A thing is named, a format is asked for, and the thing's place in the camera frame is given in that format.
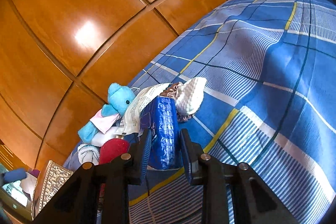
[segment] metal bolt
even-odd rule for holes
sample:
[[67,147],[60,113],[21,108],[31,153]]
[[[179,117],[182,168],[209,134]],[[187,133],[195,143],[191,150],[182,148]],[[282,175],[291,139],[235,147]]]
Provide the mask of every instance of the metal bolt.
[[209,154],[207,154],[207,153],[203,153],[201,155],[201,159],[202,160],[209,160],[209,159],[211,159],[211,156]]
[[241,162],[241,163],[239,164],[239,168],[240,168],[241,170],[247,170],[247,169],[249,168],[249,166],[248,166],[247,163]]
[[83,166],[83,169],[88,170],[92,167],[92,162],[87,161],[87,162],[83,163],[82,166]]
[[123,159],[123,160],[129,160],[131,157],[132,157],[132,156],[131,156],[131,154],[129,154],[129,153],[125,153],[125,154],[122,154],[122,155],[121,155],[121,159]]

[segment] white knit hat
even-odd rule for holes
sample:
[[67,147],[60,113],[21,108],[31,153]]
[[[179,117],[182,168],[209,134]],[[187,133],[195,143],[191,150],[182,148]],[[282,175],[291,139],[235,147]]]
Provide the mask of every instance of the white knit hat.
[[199,109],[204,98],[206,82],[206,78],[195,77],[177,88],[175,106],[178,113],[191,115]]

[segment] bed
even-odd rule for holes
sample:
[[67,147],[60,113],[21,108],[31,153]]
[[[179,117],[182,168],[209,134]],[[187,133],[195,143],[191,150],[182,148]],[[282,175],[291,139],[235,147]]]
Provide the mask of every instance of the bed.
[[[335,44],[336,7],[326,0],[230,0],[129,87],[207,78],[200,109],[180,128],[221,162],[250,164],[300,223],[318,223],[336,189]],[[64,167],[80,166],[76,153]],[[129,188],[131,223],[201,222],[202,187],[182,169],[147,179]]]

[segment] blue package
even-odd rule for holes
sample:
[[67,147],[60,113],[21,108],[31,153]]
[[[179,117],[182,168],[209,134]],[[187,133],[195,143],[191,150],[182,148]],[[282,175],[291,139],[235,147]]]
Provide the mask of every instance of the blue package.
[[152,149],[148,165],[167,170],[182,167],[179,126],[173,98],[157,96],[142,110],[140,131],[152,131]]

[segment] pink cloth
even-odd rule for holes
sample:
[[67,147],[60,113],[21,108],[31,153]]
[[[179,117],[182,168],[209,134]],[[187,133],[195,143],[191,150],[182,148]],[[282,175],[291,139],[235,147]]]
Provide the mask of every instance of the pink cloth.
[[94,115],[90,121],[98,128],[99,131],[103,132],[104,134],[113,126],[116,120],[121,118],[120,114],[115,114],[107,117],[103,117],[101,115],[101,110],[99,110],[96,115]]

